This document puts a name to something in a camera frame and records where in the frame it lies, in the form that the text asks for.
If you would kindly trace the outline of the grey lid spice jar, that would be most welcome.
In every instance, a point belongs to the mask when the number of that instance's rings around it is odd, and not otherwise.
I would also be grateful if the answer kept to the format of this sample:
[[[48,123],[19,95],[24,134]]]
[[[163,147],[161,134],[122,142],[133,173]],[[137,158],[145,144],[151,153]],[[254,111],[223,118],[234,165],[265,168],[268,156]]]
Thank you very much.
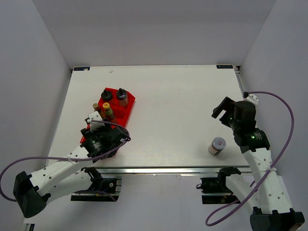
[[[226,147],[226,141],[222,137],[215,137],[208,147],[211,155],[218,155]]]

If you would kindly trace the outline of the yellow cap green sauce bottle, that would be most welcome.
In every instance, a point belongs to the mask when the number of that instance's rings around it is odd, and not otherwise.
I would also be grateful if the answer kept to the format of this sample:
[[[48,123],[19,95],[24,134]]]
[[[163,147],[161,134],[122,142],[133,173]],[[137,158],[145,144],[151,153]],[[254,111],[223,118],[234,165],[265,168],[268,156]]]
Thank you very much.
[[[104,115],[105,117],[112,123],[117,123],[116,116],[110,106],[109,103],[104,103],[103,104],[103,110],[104,110]]]

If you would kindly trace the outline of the small gold cap bottle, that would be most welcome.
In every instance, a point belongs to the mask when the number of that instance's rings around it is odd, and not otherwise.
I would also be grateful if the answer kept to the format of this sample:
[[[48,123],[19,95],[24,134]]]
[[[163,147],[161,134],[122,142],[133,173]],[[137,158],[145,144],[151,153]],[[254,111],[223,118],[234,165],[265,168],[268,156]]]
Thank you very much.
[[[94,109],[95,111],[97,111],[97,112],[99,113],[99,115],[101,116],[102,119],[105,118],[105,115],[104,115],[103,110],[100,108],[100,106],[99,106],[97,103],[94,103],[94,104],[92,105],[92,107],[93,107],[93,109]]]

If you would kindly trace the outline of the black lid pepper shaker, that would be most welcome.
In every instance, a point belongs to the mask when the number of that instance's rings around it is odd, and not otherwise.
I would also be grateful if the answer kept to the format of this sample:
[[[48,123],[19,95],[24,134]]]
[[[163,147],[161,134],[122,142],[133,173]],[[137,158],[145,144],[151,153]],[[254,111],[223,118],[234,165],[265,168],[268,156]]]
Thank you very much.
[[[104,89],[103,92],[101,93],[101,99],[104,101],[104,102],[110,102],[113,100],[113,95],[112,95],[112,92],[107,90],[107,89]]]

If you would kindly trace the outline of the white grinder bottle black top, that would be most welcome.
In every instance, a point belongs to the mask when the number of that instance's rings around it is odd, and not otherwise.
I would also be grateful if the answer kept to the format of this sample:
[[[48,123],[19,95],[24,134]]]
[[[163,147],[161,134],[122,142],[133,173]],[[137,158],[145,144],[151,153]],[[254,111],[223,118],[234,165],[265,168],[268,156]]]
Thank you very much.
[[[116,97],[120,106],[125,107],[128,104],[128,93],[125,89],[119,88]]]

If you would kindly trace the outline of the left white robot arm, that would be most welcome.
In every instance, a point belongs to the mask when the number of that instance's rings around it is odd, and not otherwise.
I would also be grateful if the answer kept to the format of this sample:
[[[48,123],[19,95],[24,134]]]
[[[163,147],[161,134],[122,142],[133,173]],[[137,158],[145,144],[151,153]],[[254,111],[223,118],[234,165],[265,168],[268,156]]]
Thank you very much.
[[[114,156],[130,140],[122,127],[81,130],[85,140],[64,160],[58,160],[30,174],[19,173],[13,195],[25,218],[40,213],[49,203],[71,193],[102,193],[103,178],[92,166]]]

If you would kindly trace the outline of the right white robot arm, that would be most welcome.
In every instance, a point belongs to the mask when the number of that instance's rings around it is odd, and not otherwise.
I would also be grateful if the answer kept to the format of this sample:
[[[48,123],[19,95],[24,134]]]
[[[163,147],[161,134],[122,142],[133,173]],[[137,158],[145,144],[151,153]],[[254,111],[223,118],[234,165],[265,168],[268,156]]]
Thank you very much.
[[[296,231],[305,218],[302,212],[293,209],[286,197],[273,166],[268,138],[256,127],[257,102],[253,95],[237,102],[225,97],[213,110],[213,118],[224,111],[220,122],[232,129],[256,184],[251,188],[237,168],[227,167],[219,171],[217,185],[223,192],[231,190],[240,201],[239,206],[247,207],[252,230]]]

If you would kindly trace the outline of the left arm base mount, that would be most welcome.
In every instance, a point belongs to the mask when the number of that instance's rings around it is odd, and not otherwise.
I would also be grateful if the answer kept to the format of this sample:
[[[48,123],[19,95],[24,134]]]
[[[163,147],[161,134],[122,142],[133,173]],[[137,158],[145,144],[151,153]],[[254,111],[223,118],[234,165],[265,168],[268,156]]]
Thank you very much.
[[[71,201],[116,202],[118,200],[122,186],[121,177],[102,175],[94,167],[83,168],[81,172],[89,175],[91,185],[87,190],[73,193]]]

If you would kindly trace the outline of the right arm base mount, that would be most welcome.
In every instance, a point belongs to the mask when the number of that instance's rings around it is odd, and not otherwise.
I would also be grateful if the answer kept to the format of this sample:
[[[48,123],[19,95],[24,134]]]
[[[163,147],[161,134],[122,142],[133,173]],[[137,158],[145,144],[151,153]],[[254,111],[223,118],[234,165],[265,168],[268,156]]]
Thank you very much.
[[[227,188],[226,178],[231,175],[241,175],[236,167],[221,168],[216,177],[200,178],[201,183],[196,185],[197,189],[202,192],[202,204],[204,205],[224,205],[240,201],[234,193]]]

